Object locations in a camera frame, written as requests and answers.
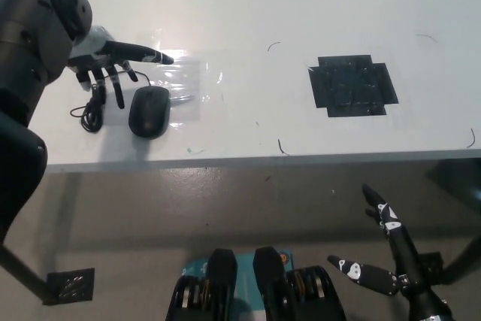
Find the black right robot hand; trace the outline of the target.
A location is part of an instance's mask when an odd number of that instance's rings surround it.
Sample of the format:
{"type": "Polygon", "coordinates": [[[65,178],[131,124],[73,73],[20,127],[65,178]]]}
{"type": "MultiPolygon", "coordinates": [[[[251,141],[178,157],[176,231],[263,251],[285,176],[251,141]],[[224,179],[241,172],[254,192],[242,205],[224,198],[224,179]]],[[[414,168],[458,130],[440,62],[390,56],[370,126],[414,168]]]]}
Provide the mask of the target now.
{"type": "Polygon", "coordinates": [[[353,283],[382,295],[401,293],[409,303],[409,320],[453,320],[452,311],[432,290],[422,259],[407,228],[389,203],[367,184],[362,186],[365,213],[374,219],[389,242],[395,272],[330,255],[331,263],[353,283]]]}

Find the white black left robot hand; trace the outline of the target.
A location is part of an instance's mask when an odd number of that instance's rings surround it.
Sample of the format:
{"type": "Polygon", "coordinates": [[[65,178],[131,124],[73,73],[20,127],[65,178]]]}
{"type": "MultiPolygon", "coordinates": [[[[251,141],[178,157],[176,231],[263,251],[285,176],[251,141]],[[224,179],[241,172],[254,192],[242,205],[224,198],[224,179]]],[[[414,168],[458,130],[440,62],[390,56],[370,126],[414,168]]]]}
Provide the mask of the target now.
{"type": "Polygon", "coordinates": [[[150,47],[116,41],[104,27],[93,26],[72,49],[67,67],[75,73],[83,90],[97,89],[102,104],[106,103],[105,77],[108,76],[113,84],[117,105],[123,109],[125,102],[116,67],[121,67],[132,81],[137,82],[138,77],[130,62],[171,65],[174,59],[150,47]]]}

